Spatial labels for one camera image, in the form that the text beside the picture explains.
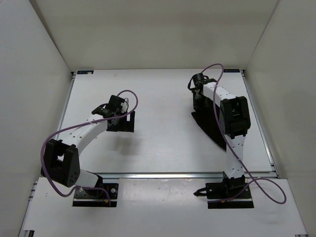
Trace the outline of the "black skirt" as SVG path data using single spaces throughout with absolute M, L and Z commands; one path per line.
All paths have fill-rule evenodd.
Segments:
M 223 151 L 226 151 L 226 142 L 221 135 L 220 129 L 215 119 L 215 113 L 213 105 L 199 107 L 193 106 L 194 112 L 191 113 L 192 117 L 196 121 L 197 125 L 202 131 L 220 147 Z

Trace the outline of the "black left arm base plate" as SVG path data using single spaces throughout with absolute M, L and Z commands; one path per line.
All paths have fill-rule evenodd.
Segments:
M 75 190 L 74 207 L 116 207 L 119 183 L 104 183 L 103 188 L 108 192 L 110 200 L 101 190 Z

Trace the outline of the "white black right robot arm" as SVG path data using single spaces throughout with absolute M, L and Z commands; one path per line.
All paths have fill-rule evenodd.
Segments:
M 246 185 L 242 166 L 243 145 L 251 127 L 247 98 L 219 87 L 203 73 L 192 76 L 188 89 L 193 94 L 192 116 L 198 126 L 226 152 L 226 166 L 220 183 L 208 183 L 195 196 L 232 198 Z

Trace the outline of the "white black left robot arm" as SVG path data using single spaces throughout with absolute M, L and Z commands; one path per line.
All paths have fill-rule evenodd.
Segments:
M 91 112 L 88 120 L 68 128 L 69 134 L 60 140 L 50 137 L 41 151 L 42 175 L 51 184 L 82 187 L 97 197 L 103 192 L 102 177 L 80 168 L 79 156 L 97 136 L 105 131 L 134 132 L 135 110 L 129 109 L 129 99 L 112 95 L 106 104 Z

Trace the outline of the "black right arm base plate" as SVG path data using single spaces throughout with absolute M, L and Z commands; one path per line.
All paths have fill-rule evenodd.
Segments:
M 208 209 L 250 209 L 254 208 L 249 184 L 228 188 L 223 182 L 206 183 L 205 187 L 193 193 L 196 197 L 207 198 Z

